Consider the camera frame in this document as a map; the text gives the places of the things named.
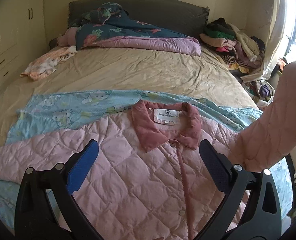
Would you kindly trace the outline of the dark grey headboard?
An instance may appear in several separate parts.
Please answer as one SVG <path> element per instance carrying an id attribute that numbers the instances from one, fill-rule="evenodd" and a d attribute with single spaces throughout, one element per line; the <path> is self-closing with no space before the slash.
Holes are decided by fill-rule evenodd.
<path id="1" fill-rule="evenodd" d="M 71 24 L 84 12 L 101 7 L 106 2 L 122 6 L 131 19 L 151 23 L 196 39 L 207 25 L 210 9 L 178 0 L 79 0 L 68 4 Z"/>

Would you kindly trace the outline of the cream window curtain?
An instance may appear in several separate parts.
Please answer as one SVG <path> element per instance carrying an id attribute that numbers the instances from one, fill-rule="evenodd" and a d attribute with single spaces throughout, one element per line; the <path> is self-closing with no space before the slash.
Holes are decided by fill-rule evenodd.
<path id="1" fill-rule="evenodd" d="M 261 66 L 242 79 L 244 82 L 267 80 L 285 50 L 282 39 L 286 29 L 287 0 L 247 0 L 247 2 L 249 6 L 245 32 L 264 42 L 265 56 Z"/>

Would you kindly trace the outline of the pink quilted jacket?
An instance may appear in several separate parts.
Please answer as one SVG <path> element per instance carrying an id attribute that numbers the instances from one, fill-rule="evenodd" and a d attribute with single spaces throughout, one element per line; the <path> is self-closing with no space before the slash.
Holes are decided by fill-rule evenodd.
<path id="1" fill-rule="evenodd" d="M 202 140 L 252 172 L 296 146 L 296 61 L 284 69 L 273 102 L 245 129 L 228 128 L 232 114 L 207 118 L 206 107 L 139 99 L 81 128 L 0 147 L 0 180 L 19 183 L 28 167 L 52 168 L 94 139 L 99 155 L 74 197 L 102 237 L 192 239 L 223 198 L 200 157 Z"/>

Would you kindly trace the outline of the pile of mixed clothes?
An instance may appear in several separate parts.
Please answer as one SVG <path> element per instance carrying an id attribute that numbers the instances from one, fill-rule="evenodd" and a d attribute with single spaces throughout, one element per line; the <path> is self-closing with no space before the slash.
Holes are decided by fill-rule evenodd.
<path id="1" fill-rule="evenodd" d="M 259 69 L 265 57 L 265 44 L 261 39 L 249 37 L 222 17 L 208 23 L 200 39 L 223 60 L 228 70 L 242 75 Z"/>

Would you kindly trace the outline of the light blue cartoon sheet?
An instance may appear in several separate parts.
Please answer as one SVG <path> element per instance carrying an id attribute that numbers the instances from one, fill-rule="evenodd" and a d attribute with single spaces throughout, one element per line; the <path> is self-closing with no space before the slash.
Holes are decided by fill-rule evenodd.
<path id="1" fill-rule="evenodd" d="M 17 110 L 17 122 L 9 129 L 4 145 L 29 139 L 58 129 L 77 129 L 102 117 L 130 109 L 140 99 L 195 105 L 201 116 L 215 120 L 239 132 L 260 117 L 260 110 L 216 105 L 206 98 L 189 98 L 165 92 L 145 90 L 90 90 L 85 92 L 33 95 L 25 108 Z M 293 207 L 293 188 L 286 158 L 271 169 L 284 218 Z M 13 229 L 15 202 L 19 185 L 0 180 L 0 219 Z"/>

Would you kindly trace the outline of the basket with purple clothes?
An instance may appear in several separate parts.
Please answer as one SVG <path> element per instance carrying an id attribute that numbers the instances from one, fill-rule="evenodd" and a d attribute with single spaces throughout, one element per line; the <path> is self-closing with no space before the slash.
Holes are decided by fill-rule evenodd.
<path id="1" fill-rule="evenodd" d="M 275 89 L 269 82 L 260 80 L 243 82 L 242 87 L 252 98 L 256 106 L 262 111 L 273 102 Z"/>

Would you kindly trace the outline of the cream built-in wardrobe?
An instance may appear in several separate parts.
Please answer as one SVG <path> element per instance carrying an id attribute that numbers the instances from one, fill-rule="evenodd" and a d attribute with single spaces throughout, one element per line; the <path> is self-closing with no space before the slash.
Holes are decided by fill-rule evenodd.
<path id="1" fill-rule="evenodd" d="M 0 0 L 0 88 L 47 48 L 44 0 Z"/>

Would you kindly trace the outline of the dark teal floral quilt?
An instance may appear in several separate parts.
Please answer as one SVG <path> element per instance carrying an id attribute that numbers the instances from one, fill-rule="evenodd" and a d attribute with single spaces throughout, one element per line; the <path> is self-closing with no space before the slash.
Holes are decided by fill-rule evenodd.
<path id="1" fill-rule="evenodd" d="M 78 50 L 86 47 L 138 48 L 201 56 L 194 37 L 128 17 L 118 3 L 107 2 L 84 12 L 70 27 L 76 28 Z"/>

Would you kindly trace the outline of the window sill clothes clutter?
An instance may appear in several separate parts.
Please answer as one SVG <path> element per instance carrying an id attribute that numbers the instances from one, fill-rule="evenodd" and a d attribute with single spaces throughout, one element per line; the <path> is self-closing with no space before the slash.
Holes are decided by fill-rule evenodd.
<path id="1" fill-rule="evenodd" d="M 277 62 L 277 70 L 282 73 L 284 67 L 288 64 L 287 60 L 285 57 L 279 58 Z"/>

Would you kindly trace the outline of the pink white small blanket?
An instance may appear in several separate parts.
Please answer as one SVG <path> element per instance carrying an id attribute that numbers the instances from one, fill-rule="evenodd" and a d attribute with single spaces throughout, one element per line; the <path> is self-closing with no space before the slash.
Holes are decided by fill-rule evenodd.
<path id="1" fill-rule="evenodd" d="M 20 77 L 28 77 L 33 81 L 45 79 L 57 70 L 58 64 L 66 62 L 76 54 L 76 46 L 58 47 L 32 61 Z"/>

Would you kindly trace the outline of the pink pillow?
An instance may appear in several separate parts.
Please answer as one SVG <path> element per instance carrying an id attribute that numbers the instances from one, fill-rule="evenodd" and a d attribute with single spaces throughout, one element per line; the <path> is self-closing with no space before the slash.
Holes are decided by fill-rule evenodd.
<path id="1" fill-rule="evenodd" d="M 75 46 L 76 45 L 76 32 L 79 30 L 78 27 L 70 27 L 66 30 L 64 35 L 57 38 L 58 45 L 61 47 Z"/>

